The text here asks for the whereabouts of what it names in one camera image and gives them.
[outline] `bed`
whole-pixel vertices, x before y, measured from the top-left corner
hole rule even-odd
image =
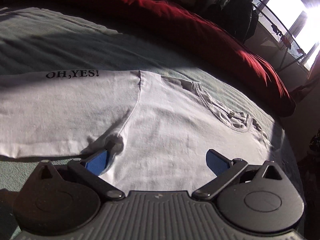
[[[239,78],[139,24],[48,1],[16,2],[0,10],[0,58],[0,75],[74,69],[145,70],[201,82],[213,98],[259,121],[275,149],[270,159],[281,165],[303,196],[279,113]],[[65,164],[70,158],[51,160]],[[0,156],[0,189],[19,191],[41,159]],[[8,225],[0,231],[0,238],[11,239],[19,228],[9,208],[0,212],[0,223]]]

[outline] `red fabric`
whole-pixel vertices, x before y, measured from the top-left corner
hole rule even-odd
[[[134,22],[238,78],[279,116],[295,102],[271,65],[217,25],[166,0],[55,0]]]

